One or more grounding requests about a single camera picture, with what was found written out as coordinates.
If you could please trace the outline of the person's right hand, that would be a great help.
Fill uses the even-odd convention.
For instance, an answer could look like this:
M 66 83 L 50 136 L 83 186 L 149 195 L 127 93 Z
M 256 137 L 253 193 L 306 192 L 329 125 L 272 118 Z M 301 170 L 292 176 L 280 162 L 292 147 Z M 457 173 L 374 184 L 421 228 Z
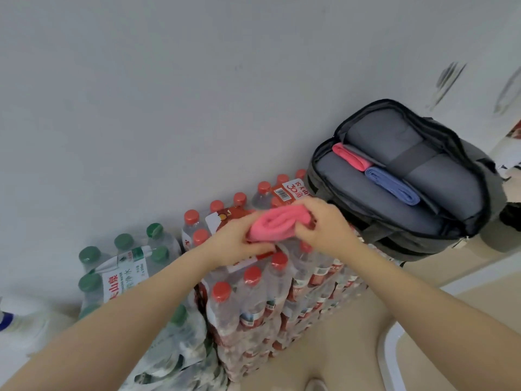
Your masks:
M 315 250 L 336 258 L 347 257 L 351 252 L 364 247 L 341 211 L 324 200 L 322 200 L 322 237 L 319 241 L 304 242 Z

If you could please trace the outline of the person's left hand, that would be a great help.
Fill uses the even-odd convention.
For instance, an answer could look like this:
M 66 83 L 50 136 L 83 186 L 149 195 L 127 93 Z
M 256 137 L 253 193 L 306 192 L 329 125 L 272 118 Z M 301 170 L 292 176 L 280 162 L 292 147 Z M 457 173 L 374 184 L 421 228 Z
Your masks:
M 247 258 L 247 234 L 251 225 L 263 215 L 264 211 L 253 212 L 238 219 L 232 219 L 201 246 L 201 256 L 205 257 L 209 269 L 233 265 Z

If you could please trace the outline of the pink towel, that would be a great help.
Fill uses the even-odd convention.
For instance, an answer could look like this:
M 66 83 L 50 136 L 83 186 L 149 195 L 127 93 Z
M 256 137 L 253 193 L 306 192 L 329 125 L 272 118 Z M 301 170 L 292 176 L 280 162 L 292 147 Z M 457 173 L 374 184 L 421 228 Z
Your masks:
M 249 242 L 279 242 L 296 237 L 296 225 L 310 227 L 314 217 L 303 205 L 287 205 L 267 210 L 252 225 Z

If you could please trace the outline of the person's left forearm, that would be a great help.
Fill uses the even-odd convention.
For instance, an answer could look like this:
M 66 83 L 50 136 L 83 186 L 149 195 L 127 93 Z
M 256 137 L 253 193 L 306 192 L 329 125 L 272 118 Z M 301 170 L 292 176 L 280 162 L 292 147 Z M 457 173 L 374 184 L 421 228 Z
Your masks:
M 94 310 L 18 370 L 0 391 L 117 391 L 205 272 L 207 242 Z

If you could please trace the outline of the person's right forearm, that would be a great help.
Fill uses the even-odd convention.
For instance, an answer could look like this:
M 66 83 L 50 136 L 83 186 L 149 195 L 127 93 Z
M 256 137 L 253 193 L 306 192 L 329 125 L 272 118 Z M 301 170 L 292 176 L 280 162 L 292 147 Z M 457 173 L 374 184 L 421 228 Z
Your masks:
M 521 391 L 521 335 L 357 238 L 345 259 L 458 391 Z

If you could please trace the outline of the stack of red-capped water bottles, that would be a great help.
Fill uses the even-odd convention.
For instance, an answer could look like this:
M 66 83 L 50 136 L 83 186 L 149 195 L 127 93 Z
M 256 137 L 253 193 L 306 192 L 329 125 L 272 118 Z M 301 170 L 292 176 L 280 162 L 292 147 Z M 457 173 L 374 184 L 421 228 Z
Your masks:
M 223 375 L 237 383 L 365 288 L 339 260 L 294 237 L 269 256 L 213 270 L 197 290 Z

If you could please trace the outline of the folded pink cloth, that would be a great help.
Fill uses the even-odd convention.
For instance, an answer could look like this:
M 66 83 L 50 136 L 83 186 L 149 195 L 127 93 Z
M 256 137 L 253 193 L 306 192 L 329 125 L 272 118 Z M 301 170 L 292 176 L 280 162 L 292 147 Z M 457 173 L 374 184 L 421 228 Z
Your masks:
M 357 154 L 356 152 L 349 150 L 345 145 L 336 143 L 332 146 L 332 151 L 335 155 L 342 158 L 349 165 L 360 172 L 365 172 L 369 167 L 373 166 L 373 162 L 367 158 Z

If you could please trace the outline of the rolled blue cloth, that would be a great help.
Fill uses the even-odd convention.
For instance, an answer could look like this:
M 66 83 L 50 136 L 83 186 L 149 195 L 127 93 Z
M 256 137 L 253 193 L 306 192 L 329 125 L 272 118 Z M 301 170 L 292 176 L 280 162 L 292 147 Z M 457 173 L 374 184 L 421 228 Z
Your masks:
M 420 195 L 413 188 L 380 167 L 368 167 L 364 171 L 364 175 L 402 203 L 414 206 L 418 205 L 421 201 Z

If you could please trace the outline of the stack of green-capped water bottles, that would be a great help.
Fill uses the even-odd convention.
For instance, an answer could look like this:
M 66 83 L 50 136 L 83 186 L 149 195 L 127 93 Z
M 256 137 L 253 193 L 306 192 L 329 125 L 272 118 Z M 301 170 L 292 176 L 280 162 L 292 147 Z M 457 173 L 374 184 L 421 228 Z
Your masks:
M 111 258 L 96 246 L 79 253 L 86 270 L 78 282 L 83 294 L 79 320 L 182 255 L 178 240 L 159 223 L 150 224 L 144 238 L 120 234 L 114 245 L 118 251 Z M 217 355 L 198 301 L 193 287 L 118 391 L 192 391 L 219 377 Z

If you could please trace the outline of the grey open backpack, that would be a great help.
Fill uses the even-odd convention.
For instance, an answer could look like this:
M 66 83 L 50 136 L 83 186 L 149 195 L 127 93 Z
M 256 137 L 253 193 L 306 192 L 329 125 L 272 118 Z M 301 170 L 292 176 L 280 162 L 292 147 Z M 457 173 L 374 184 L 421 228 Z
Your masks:
M 332 151 L 336 143 L 413 188 L 409 206 Z M 345 119 L 312 155 L 304 179 L 334 204 L 363 242 L 403 262 L 433 256 L 480 233 L 506 205 L 493 160 L 443 124 L 392 100 Z

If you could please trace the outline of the black object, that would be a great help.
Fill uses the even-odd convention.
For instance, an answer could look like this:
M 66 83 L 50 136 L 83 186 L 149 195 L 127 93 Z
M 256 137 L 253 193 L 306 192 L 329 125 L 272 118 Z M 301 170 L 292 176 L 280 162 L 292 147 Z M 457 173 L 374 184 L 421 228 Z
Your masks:
M 521 202 L 508 202 L 499 214 L 504 225 L 521 232 Z

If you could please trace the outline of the white and red bag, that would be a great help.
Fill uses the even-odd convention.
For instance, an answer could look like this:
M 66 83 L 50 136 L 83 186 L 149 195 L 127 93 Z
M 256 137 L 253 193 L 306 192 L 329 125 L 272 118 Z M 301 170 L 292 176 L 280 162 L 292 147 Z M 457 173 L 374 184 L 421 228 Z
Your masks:
M 503 180 L 510 178 L 512 169 L 521 168 L 521 119 L 491 150 L 490 157 Z

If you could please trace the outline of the white and blue plastic container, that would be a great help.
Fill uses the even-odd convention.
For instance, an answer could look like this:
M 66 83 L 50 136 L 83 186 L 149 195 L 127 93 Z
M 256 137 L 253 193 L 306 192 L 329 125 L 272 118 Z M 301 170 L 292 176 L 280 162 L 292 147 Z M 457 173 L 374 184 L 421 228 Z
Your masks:
M 21 315 L 0 309 L 0 349 L 30 357 L 49 344 L 50 331 L 44 312 Z

